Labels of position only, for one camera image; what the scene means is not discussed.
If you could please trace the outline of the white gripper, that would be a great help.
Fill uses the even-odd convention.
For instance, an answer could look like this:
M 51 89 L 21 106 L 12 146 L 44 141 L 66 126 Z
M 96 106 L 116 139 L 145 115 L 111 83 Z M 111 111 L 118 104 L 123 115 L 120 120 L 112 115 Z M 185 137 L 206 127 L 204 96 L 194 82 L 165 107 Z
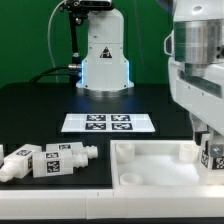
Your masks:
M 186 82 L 179 76 L 181 62 L 168 59 L 169 85 L 173 100 L 190 112 L 193 140 L 200 146 L 209 129 L 209 155 L 224 156 L 224 63 L 210 64 L 200 81 L 203 86 Z

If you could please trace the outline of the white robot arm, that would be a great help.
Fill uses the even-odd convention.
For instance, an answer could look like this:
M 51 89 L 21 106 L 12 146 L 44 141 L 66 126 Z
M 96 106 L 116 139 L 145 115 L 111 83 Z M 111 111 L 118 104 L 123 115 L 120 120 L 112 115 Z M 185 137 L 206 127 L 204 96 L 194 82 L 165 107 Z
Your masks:
M 159 45 L 168 56 L 173 100 L 187 109 L 196 133 L 208 132 L 208 153 L 224 156 L 224 0 L 157 0 L 172 15 L 171 33 Z M 115 12 L 89 13 L 88 53 L 77 87 L 90 93 L 118 92 L 133 83 L 124 62 L 123 31 Z

